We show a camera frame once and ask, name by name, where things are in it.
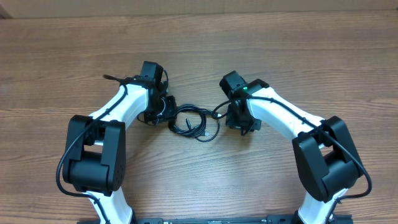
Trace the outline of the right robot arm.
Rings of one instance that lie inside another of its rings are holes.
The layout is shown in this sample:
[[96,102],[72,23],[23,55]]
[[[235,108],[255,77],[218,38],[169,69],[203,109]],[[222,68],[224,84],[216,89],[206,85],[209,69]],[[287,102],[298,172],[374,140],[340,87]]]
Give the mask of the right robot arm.
[[268,83],[246,82],[232,71],[220,81],[228,98],[226,125],[241,135],[259,130],[262,123],[292,143],[298,176],[306,190],[293,214],[268,215],[264,223],[352,223],[351,215],[336,215],[336,204],[363,176],[364,167],[345,122],[324,119],[289,103]]

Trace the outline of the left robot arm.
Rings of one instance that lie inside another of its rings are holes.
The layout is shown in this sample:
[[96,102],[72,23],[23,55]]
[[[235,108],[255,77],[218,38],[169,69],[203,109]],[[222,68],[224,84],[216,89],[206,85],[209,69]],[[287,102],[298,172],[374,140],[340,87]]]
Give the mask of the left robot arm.
[[139,75],[116,81],[118,92],[102,108],[70,119],[55,181],[63,194],[89,199],[97,223],[137,223],[122,190],[126,131],[135,119],[153,126],[170,121],[175,98],[167,94],[167,71],[156,62],[145,61]]

